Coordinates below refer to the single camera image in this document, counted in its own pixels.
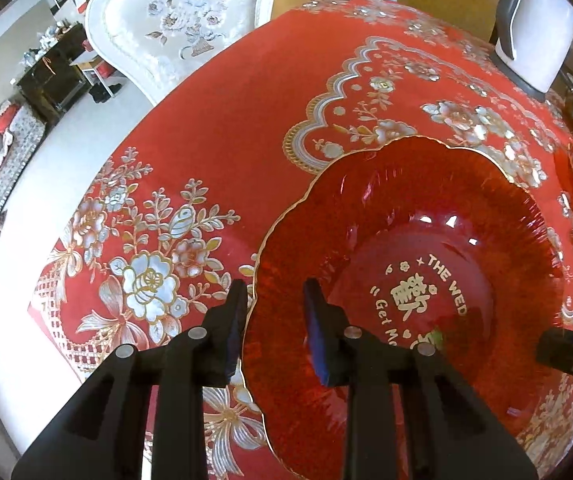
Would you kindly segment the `red wedding glass plate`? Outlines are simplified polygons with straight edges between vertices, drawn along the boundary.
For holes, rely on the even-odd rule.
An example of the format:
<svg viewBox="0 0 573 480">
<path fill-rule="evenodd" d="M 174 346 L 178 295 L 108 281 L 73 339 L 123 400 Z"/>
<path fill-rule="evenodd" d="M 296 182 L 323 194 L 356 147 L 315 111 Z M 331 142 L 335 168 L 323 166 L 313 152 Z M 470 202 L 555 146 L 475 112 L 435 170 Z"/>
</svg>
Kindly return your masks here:
<svg viewBox="0 0 573 480">
<path fill-rule="evenodd" d="M 510 434 L 555 378 L 534 354 L 563 270 L 533 197 L 476 151 L 421 136 L 345 155 L 266 236 L 245 334 L 271 451 L 304 479 L 340 474 L 347 408 L 315 374 L 308 278 L 384 344 L 433 344 Z"/>
</svg>

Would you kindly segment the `red floral tablecloth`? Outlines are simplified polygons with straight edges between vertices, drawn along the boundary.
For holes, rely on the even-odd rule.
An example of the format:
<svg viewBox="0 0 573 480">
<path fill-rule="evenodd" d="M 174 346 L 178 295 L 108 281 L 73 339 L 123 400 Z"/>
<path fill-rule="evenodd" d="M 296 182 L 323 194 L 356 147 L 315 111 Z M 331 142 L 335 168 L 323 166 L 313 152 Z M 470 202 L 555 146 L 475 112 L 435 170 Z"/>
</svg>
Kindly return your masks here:
<svg viewBox="0 0 573 480">
<path fill-rule="evenodd" d="M 243 374 L 258 256 L 332 162 L 416 136 L 476 151 L 533 197 L 563 270 L 549 328 L 573 330 L 569 116 L 492 52 L 399 3 L 313 0 L 183 81 L 104 162 L 41 273 L 40 308 L 80 385 L 121 344 L 150 350 L 200 325 L 244 281 L 236 373 L 203 390 L 204 479 L 304 479 L 273 455 Z M 573 479 L 573 377 L 538 364 L 555 378 L 511 436 L 535 479 Z"/>
</svg>

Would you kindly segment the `white electric kettle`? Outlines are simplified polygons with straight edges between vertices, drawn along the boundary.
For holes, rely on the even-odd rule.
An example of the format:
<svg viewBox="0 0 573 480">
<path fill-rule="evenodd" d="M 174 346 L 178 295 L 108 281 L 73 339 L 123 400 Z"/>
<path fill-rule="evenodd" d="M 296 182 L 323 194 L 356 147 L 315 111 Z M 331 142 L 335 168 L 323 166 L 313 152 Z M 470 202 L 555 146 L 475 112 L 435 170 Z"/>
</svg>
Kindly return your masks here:
<svg viewBox="0 0 573 480">
<path fill-rule="evenodd" d="M 494 65 L 528 96 L 543 102 L 573 41 L 569 0 L 499 0 Z"/>
</svg>

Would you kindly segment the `dark wooden side cabinet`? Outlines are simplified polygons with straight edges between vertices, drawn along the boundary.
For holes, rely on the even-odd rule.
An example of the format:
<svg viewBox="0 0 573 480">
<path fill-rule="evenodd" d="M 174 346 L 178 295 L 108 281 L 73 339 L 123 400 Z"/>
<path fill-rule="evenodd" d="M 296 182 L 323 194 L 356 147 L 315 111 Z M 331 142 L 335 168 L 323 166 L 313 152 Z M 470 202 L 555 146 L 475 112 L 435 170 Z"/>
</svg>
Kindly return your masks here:
<svg viewBox="0 0 573 480">
<path fill-rule="evenodd" d="M 73 65 L 85 52 L 82 44 L 86 39 L 84 26 L 74 25 L 14 84 L 50 126 L 57 124 L 90 88 L 87 78 Z"/>
</svg>

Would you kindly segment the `white ornate chair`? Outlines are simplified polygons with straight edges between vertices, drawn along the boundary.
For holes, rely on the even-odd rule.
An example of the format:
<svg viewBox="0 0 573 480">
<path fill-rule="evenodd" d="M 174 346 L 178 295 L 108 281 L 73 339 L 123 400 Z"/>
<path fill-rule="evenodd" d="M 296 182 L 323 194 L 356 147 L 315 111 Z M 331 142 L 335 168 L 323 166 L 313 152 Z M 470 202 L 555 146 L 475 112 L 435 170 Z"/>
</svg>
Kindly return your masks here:
<svg viewBox="0 0 573 480">
<path fill-rule="evenodd" d="M 274 0 L 90 0 L 93 49 L 157 105 L 192 73 L 269 22 Z"/>
</svg>

